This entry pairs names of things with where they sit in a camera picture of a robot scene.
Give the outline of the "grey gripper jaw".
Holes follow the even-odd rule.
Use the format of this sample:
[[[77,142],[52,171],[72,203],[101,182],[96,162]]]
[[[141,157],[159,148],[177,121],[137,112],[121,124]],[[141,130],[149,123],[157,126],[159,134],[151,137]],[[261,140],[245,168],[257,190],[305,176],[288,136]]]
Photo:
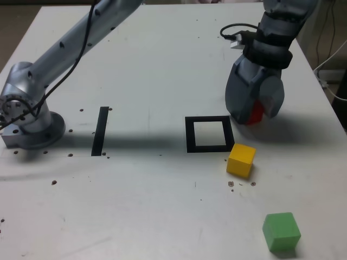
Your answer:
[[[261,67],[240,56],[233,64],[225,91],[228,112],[239,125],[254,125],[262,120],[262,105],[257,100],[255,79]]]
[[[257,100],[268,118],[277,116],[284,102],[284,85],[280,74],[258,74],[256,82],[259,85]]]

